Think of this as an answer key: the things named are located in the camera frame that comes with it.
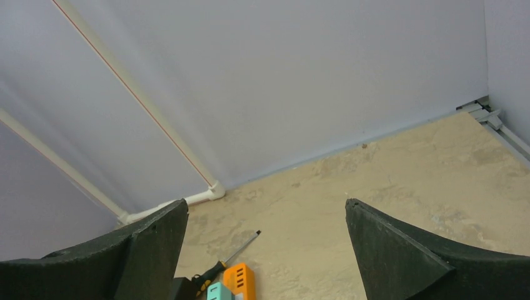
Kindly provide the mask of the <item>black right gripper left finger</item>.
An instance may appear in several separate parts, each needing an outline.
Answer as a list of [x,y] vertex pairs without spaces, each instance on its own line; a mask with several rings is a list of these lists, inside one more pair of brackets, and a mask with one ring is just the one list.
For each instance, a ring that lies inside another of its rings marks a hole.
[[39,259],[1,262],[1,299],[167,299],[188,222],[177,200]]

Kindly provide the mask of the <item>teal USB charger plug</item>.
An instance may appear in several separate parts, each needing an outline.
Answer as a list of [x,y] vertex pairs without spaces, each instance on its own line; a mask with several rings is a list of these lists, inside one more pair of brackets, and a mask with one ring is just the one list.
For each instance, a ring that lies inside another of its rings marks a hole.
[[207,288],[206,300],[235,300],[234,294],[221,282]]

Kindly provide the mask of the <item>black power adapter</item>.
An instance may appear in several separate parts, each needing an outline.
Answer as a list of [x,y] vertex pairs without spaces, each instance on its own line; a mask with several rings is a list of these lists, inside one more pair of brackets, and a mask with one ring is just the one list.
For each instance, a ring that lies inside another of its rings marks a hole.
[[197,298],[197,286],[186,277],[175,277],[171,283],[169,300],[195,300]]

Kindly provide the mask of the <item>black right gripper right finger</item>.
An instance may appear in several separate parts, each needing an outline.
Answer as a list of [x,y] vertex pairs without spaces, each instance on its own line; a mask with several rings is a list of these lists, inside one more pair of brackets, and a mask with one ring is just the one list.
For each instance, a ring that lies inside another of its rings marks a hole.
[[358,200],[346,224],[368,299],[529,299],[529,257],[468,246]]

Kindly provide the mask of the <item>orange power strip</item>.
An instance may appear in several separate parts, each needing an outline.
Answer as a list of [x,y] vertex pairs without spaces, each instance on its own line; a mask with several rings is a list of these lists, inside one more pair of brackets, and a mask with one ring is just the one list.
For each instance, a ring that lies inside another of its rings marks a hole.
[[256,300],[254,271],[245,263],[227,268],[222,277],[223,284],[234,295],[235,300]]

